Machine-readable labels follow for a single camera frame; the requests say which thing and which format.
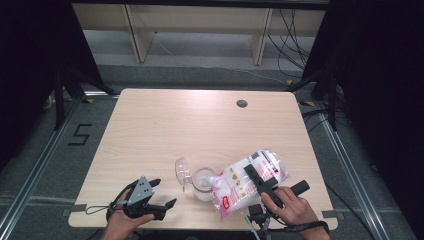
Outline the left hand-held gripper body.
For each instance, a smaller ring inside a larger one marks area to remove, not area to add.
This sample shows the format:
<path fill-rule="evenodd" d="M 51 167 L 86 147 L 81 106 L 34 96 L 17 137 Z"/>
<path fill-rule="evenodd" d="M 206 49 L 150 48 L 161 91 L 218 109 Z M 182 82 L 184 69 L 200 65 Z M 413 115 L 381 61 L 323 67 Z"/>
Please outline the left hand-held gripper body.
<path fill-rule="evenodd" d="M 149 180 L 145 176 L 141 176 L 131 188 L 129 196 L 126 198 L 127 203 L 123 207 L 124 213 L 129 218 L 139 218 L 143 215 L 153 214 L 154 219 L 162 221 L 166 213 L 159 212 L 159 205 L 151 205 L 149 200 L 154 195 L 154 187 L 151 187 Z"/>

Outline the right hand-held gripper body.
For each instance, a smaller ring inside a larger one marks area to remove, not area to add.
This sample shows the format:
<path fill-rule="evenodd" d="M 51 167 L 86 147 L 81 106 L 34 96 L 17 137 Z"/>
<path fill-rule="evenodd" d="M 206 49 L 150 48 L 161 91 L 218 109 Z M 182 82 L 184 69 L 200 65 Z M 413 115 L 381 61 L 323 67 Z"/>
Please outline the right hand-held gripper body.
<path fill-rule="evenodd" d="M 253 180 L 253 183 L 257 187 L 259 194 L 267 193 L 278 207 L 284 206 L 283 202 L 274 193 L 278 183 L 275 178 L 264 181 L 261 177 L 258 177 Z M 261 204 L 250 205 L 248 211 L 243 211 L 242 214 L 256 239 L 269 238 L 267 231 L 272 219 L 283 224 L 275 213 L 272 213 L 265 205 Z"/>

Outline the white bag with red print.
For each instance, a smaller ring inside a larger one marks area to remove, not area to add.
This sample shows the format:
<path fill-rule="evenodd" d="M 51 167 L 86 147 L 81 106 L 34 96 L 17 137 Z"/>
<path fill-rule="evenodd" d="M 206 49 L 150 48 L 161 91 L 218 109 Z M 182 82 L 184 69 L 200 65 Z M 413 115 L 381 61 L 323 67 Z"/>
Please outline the white bag with red print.
<path fill-rule="evenodd" d="M 254 166 L 264 181 L 275 178 L 277 186 L 288 178 L 281 158 L 270 149 L 254 152 L 226 167 L 212 180 L 212 201 L 221 219 L 241 211 L 260 196 L 244 170 L 249 164 Z"/>

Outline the clear jar with beige lid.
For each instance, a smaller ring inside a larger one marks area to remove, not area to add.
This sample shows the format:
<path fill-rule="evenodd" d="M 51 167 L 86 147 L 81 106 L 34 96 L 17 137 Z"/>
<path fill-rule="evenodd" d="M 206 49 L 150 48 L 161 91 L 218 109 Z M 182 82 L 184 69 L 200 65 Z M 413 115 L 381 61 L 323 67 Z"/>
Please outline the clear jar with beige lid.
<path fill-rule="evenodd" d="M 176 178 L 183 189 L 192 186 L 193 194 L 199 201 L 212 200 L 212 180 L 217 176 L 215 169 L 200 167 L 192 171 L 184 157 L 177 159 L 174 167 Z"/>

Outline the person's right hand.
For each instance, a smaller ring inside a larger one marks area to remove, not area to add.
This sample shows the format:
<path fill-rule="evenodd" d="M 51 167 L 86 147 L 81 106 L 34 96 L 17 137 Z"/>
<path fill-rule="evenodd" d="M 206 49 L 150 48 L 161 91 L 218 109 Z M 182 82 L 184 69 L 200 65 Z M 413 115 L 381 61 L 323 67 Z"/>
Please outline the person's right hand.
<path fill-rule="evenodd" d="M 283 207 L 279 207 L 267 193 L 261 194 L 262 201 L 272 213 L 279 216 L 288 226 L 298 226 L 318 221 L 308 201 L 296 196 L 289 187 L 278 187 L 274 193 L 282 201 Z"/>

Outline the person's left hand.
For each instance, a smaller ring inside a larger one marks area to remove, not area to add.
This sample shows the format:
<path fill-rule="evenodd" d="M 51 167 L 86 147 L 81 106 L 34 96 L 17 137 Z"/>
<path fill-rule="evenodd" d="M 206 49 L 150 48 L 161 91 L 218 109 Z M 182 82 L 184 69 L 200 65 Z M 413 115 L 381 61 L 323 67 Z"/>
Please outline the person's left hand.
<path fill-rule="evenodd" d="M 115 209 L 103 231 L 101 240 L 126 240 L 132 236 L 138 227 L 154 219 L 153 214 L 143 215 L 139 218 L 129 218 L 122 210 L 123 201 L 128 193 L 129 191 L 126 190 L 117 201 Z"/>

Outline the black metal stand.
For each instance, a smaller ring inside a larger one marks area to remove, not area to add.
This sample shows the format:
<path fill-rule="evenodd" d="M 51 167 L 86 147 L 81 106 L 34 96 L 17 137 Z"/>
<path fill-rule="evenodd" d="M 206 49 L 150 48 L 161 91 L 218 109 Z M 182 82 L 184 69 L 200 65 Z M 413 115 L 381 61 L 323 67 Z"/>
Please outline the black metal stand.
<path fill-rule="evenodd" d="M 336 98 L 337 98 L 337 81 L 334 74 L 327 67 L 320 69 L 309 76 L 303 78 L 300 82 L 290 86 L 287 92 L 294 93 L 295 91 L 303 88 L 307 84 L 315 82 L 315 87 L 312 90 L 311 96 L 314 100 L 322 100 L 325 95 L 328 96 L 328 121 L 333 131 L 337 130 L 336 127 Z"/>
<path fill-rule="evenodd" d="M 85 93 L 81 82 L 88 83 L 95 88 L 105 92 L 109 96 L 117 96 L 118 92 L 106 86 L 101 77 L 91 77 L 82 71 L 70 67 L 58 67 L 54 80 L 54 95 L 56 100 L 56 125 L 58 130 L 65 122 L 65 100 L 63 90 L 66 90 L 72 99 L 81 99 Z"/>

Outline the black curtain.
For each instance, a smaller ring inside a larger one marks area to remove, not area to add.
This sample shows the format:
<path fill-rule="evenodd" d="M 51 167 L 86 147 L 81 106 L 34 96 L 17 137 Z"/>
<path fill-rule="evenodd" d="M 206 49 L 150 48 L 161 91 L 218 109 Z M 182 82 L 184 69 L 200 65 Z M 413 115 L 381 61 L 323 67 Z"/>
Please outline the black curtain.
<path fill-rule="evenodd" d="M 0 0 L 0 171 L 20 150 L 56 76 L 102 82 L 71 0 Z"/>
<path fill-rule="evenodd" d="M 305 73 L 334 68 L 354 128 L 424 240 L 424 0 L 323 0 Z"/>

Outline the wooden shelf unit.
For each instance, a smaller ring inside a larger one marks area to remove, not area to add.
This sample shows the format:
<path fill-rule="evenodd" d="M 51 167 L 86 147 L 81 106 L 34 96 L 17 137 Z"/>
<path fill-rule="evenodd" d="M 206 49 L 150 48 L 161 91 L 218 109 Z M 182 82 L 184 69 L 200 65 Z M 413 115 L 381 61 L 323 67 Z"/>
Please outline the wooden shelf unit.
<path fill-rule="evenodd" d="M 250 37 L 253 63 L 262 62 L 268 35 L 317 35 L 322 10 L 272 8 L 154 6 L 74 3 L 84 30 L 126 31 L 135 61 L 146 60 L 156 32 L 242 34 Z"/>

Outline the metal floor rail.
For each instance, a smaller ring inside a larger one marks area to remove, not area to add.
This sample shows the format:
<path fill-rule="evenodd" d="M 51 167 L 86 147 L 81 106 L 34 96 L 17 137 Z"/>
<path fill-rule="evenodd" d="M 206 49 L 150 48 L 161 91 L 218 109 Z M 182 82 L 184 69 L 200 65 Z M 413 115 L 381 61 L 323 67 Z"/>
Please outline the metal floor rail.
<path fill-rule="evenodd" d="M 378 213 L 373 201 L 367 193 L 351 159 L 343 145 L 338 133 L 333 130 L 329 123 L 329 118 L 325 113 L 319 114 L 323 121 L 323 127 L 330 140 L 330 143 L 335 150 L 341 167 L 347 177 L 347 180 L 352 188 L 352 191 L 357 199 L 360 209 L 365 217 L 371 235 L 375 240 L 390 240 L 388 232 L 382 222 L 382 218 Z"/>
<path fill-rule="evenodd" d="M 15 195 L 13 201 L 9 205 L 8 210 L 0 219 L 0 240 L 8 240 L 13 232 L 22 212 L 25 209 L 32 193 L 43 176 L 50 160 L 52 159 L 60 141 L 63 138 L 64 132 L 67 129 L 68 123 L 80 104 L 80 98 L 72 99 L 65 111 L 63 122 L 53 131 L 46 146 L 37 158 L 35 165 L 31 169 L 20 191 Z"/>

